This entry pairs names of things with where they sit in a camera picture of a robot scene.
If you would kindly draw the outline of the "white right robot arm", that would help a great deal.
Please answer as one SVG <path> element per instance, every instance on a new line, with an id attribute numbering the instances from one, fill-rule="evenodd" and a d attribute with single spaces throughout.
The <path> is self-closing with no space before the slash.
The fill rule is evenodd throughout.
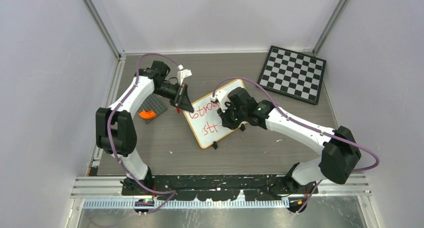
<path id="1" fill-rule="evenodd" d="M 319 126 L 286 112 L 270 100 L 257 102 L 243 87 L 227 92 L 216 91 L 211 102 L 218 105 L 217 114 L 223 127 L 235 130 L 242 123 L 286 135 L 312 149 L 319 157 L 295 163 L 282 178 L 288 193 L 299 193 L 318 180 L 346 183 L 362 157 L 350 129 Z"/>

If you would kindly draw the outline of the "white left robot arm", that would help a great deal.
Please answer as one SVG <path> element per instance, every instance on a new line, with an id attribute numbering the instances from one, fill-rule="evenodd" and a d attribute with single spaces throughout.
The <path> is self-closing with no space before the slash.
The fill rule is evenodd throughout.
<path id="1" fill-rule="evenodd" d="M 178 65 L 177 82 L 167 80 L 170 67 L 155 60 L 148 68 L 139 68 L 126 91 L 109 107 L 95 113 L 96 146 L 113 156 L 126 173 L 123 183 L 141 195 L 148 195 L 154 187 L 152 171 L 137 152 L 137 132 L 134 117 L 142 103 L 152 94 L 169 100 L 171 106 L 193 112 L 184 80 L 191 70 Z"/>

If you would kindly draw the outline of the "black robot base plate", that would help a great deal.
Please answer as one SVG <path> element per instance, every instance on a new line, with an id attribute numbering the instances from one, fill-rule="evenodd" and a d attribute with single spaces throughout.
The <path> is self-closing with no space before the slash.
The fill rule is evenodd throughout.
<path id="1" fill-rule="evenodd" d="M 276 201 L 288 195 L 308 196 L 316 185 L 289 191 L 284 176 L 276 174 L 231 175 L 156 175 L 145 185 L 156 192 L 176 191 L 172 201 L 234 201 L 244 195 L 246 201 Z"/>

